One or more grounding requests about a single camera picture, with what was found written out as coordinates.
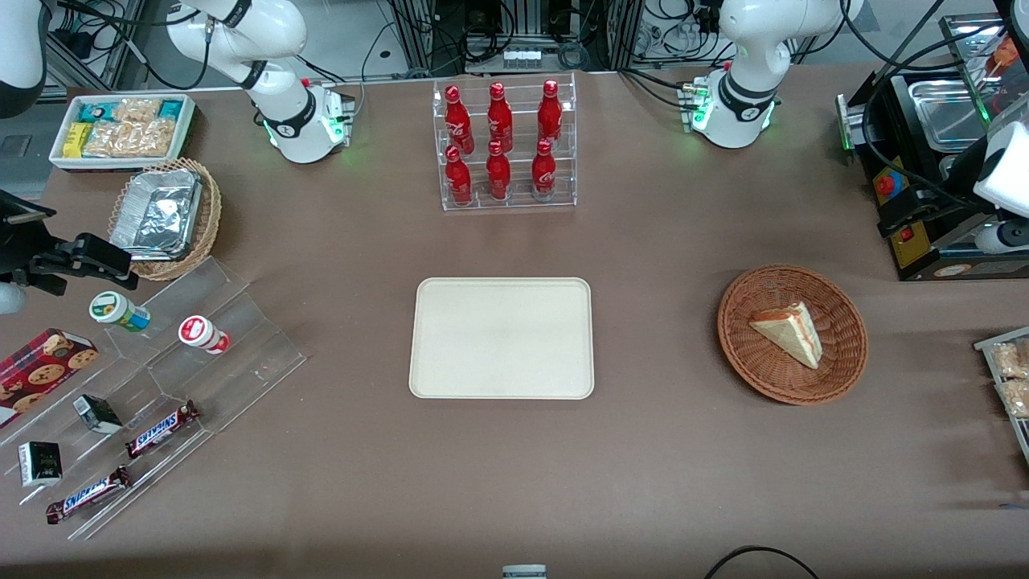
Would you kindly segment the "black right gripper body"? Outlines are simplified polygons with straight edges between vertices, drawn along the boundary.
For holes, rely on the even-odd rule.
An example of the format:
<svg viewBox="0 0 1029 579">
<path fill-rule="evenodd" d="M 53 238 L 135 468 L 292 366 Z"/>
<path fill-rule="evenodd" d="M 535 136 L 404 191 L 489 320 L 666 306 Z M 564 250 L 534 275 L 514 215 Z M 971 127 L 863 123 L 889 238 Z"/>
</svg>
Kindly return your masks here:
<svg viewBox="0 0 1029 579">
<path fill-rule="evenodd" d="M 75 272 L 65 240 L 49 233 L 45 220 L 56 211 L 1 191 L 1 276 L 36 279 Z"/>
</svg>

